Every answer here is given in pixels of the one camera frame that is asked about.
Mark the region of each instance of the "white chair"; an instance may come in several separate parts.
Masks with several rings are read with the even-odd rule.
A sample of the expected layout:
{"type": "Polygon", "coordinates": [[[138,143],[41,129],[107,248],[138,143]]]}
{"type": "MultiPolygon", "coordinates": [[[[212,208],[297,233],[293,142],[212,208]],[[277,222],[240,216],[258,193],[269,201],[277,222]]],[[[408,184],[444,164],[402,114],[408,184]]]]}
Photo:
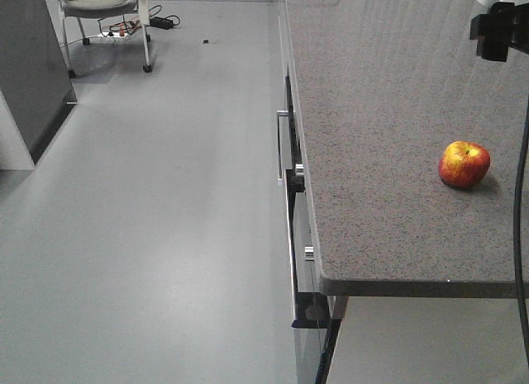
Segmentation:
{"type": "Polygon", "coordinates": [[[147,0],[58,0],[60,21],[63,27],[64,40],[64,61],[68,68],[70,77],[75,77],[72,64],[69,58],[68,40],[66,38],[66,27],[64,24],[66,17],[76,17],[83,35],[83,44],[89,45],[90,40],[84,34],[83,25],[80,18],[100,19],[107,17],[116,17],[125,14],[137,14],[140,18],[141,31],[143,35],[143,46],[145,47],[145,64],[143,70],[146,73],[152,71],[152,65],[149,58],[148,42],[150,37],[147,35],[146,27],[149,25],[149,3],[147,0]]]}

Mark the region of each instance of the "speckled granite countertop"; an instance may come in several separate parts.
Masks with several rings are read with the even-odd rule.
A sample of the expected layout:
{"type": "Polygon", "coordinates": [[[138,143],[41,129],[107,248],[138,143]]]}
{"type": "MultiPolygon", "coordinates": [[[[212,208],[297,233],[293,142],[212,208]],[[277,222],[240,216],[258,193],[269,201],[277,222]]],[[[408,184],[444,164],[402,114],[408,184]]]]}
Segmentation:
{"type": "Polygon", "coordinates": [[[487,11],[476,0],[287,0],[287,10],[322,293],[513,297],[529,55],[475,56],[470,20],[487,11]],[[454,140],[491,154],[472,192],[439,179],[454,140]]]}

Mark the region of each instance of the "black cable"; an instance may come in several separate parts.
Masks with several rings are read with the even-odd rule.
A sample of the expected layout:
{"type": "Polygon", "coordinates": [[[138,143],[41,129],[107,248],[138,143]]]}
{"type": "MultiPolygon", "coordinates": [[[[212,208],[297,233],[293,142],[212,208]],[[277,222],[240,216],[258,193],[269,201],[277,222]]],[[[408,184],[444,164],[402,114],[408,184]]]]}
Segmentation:
{"type": "Polygon", "coordinates": [[[149,14],[150,14],[150,17],[155,17],[156,15],[160,14],[162,12],[162,6],[161,4],[156,4],[155,6],[153,6],[150,10],[149,10],[149,14]],[[150,12],[152,10],[154,10],[155,8],[158,8],[158,11],[155,12],[154,14],[151,14],[150,12]]]}
{"type": "Polygon", "coordinates": [[[518,310],[520,312],[520,323],[522,325],[523,344],[526,350],[527,366],[529,367],[529,320],[527,319],[526,293],[523,284],[522,270],[522,242],[520,237],[520,218],[522,213],[522,187],[523,174],[526,167],[527,146],[529,145],[529,103],[527,103],[526,124],[523,130],[522,147],[520,148],[520,159],[514,188],[513,207],[513,248],[514,248],[514,279],[516,282],[516,294],[518,310]]]}
{"type": "Polygon", "coordinates": [[[180,17],[178,15],[169,15],[169,16],[165,17],[164,19],[169,19],[169,18],[176,18],[176,19],[179,20],[179,23],[175,23],[173,25],[173,27],[180,25],[180,17]]]}

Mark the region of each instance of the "floor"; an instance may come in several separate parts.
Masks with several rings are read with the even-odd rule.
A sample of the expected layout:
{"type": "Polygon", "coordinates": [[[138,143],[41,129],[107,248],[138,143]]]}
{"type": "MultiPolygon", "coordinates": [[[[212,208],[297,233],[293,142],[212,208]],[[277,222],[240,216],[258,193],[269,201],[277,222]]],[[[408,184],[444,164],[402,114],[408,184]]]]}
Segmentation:
{"type": "Polygon", "coordinates": [[[79,104],[0,178],[6,384],[297,382],[274,5],[158,3],[153,73],[139,34],[73,43],[79,104]]]}

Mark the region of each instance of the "red apple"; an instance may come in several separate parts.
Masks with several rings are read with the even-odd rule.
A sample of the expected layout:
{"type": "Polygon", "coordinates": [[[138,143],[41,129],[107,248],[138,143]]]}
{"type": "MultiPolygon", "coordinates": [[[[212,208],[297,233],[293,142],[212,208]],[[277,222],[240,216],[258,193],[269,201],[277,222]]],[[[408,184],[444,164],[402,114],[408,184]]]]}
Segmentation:
{"type": "Polygon", "coordinates": [[[483,146],[458,140],[441,157],[439,176],[450,186],[468,189],[483,179],[489,166],[490,155],[483,146]]]}

